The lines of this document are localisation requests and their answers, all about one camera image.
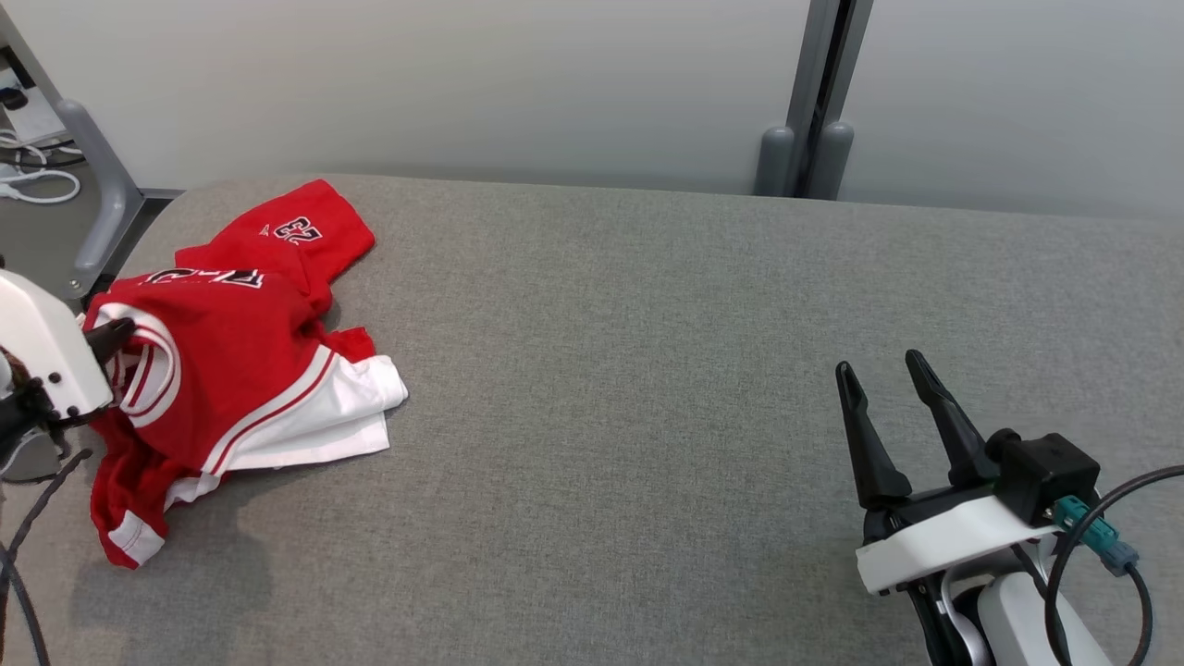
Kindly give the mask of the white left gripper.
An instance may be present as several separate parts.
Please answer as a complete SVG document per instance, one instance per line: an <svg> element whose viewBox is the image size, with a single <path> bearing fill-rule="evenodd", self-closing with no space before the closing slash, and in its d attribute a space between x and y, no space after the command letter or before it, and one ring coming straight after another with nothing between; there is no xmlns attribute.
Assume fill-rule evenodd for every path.
<svg viewBox="0 0 1184 666"><path fill-rule="evenodd" d="M70 307L17 273L0 269L0 401L17 398L37 423L81 420L112 403L105 369L136 322L120 316L85 329Z"/></svg>

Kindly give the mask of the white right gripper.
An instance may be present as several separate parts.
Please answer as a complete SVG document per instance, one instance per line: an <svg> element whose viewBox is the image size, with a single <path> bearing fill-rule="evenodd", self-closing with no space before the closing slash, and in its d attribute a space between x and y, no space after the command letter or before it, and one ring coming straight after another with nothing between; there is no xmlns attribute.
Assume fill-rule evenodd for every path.
<svg viewBox="0 0 1184 666"><path fill-rule="evenodd" d="M1017 572L1012 547L1048 547L1060 527L1045 519L1031 525L995 497L993 486L983 485L998 479L999 467L987 456L980 431L920 351L906 351L906 370L942 438L952 486L914 497L871 424L870 401L854 367L839 361L834 369L856 497L864 510L864 543L856 549L863 585L884 594L935 574L969 579Z"/></svg>

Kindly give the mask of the red jersey with striped trim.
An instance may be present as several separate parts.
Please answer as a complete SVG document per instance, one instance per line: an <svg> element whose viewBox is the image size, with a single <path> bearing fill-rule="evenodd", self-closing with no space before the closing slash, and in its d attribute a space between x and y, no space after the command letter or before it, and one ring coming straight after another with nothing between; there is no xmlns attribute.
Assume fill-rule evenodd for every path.
<svg viewBox="0 0 1184 666"><path fill-rule="evenodd" d="M328 278L304 268L170 268L114 283L83 328L134 324L118 416L148 450L219 475L236 427L291 404L323 374L320 319L332 301Z"/></svg>

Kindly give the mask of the red shorts with white hem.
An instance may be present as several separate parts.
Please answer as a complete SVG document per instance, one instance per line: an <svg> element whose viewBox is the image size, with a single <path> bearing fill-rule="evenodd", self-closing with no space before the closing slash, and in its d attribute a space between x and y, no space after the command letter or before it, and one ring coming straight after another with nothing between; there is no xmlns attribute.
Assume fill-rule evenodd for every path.
<svg viewBox="0 0 1184 666"><path fill-rule="evenodd" d="M206 244L175 252L170 268L304 268L334 278L363 257L377 239L356 210L322 179L262 203L238 216ZM123 350L107 363L115 404L94 418L105 443L92 486L92 521L107 561L136 569L165 546L166 511L194 502L215 489L229 473L332 463L387 450L386 414L408 391L390 357L377 352L367 329L328 329L323 374L309 391L236 427L219 475L189 470L137 443L118 416L120 378L130 378L134 359Z"/></svg>

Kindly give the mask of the white power strip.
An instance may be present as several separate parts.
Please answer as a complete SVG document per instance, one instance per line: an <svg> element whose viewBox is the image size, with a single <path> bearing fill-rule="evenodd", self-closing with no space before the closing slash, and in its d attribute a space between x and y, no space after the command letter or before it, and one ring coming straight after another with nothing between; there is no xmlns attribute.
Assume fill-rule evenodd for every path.
<svg viewBox="0 0 1184 666"><path fill-rule="evenodd" d="M67 135L41 88L26 88L13 68L0 65L0 119L18 145L39 145Z"/></svg>

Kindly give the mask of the grey metal frame leg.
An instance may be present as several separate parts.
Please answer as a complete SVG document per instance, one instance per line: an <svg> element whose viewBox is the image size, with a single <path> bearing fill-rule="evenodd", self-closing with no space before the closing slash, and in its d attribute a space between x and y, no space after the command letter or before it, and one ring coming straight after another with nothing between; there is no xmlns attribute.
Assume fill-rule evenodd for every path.
<svg viewBox="0 0 1184 666"><path fill-rule="evenodd" d="M94 122L92 115L81 102L67 100L54 87L54 81L51 81L45 68L37 60L4 6L0 6L0 34L8 40L17 59L27 68L32 81L45 92L67 134L81 143L81 151L96 178L99 203L94 222L73 258L67 278L54 288L56 295L65 300L79 300L92 292L94 284L101 282L102 277L114 277L130 256L135 241L142 235L142 228L136 223L137 216L144 209L160 212L165 207L156 205L157 203L174 201L184 192L169 188L143 190L134 182L115 149Z"/></svg>

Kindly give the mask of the grey partition post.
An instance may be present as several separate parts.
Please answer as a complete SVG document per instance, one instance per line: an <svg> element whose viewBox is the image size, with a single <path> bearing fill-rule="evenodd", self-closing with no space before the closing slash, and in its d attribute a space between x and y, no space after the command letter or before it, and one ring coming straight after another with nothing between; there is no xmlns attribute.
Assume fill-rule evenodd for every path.
<svg viewBox="0 0 1184 666"><path fill-rule="evenodd" d="M874 0L810 0L781 127L764 132L754 196L837 201L855 130L842 119Z"/></svg>

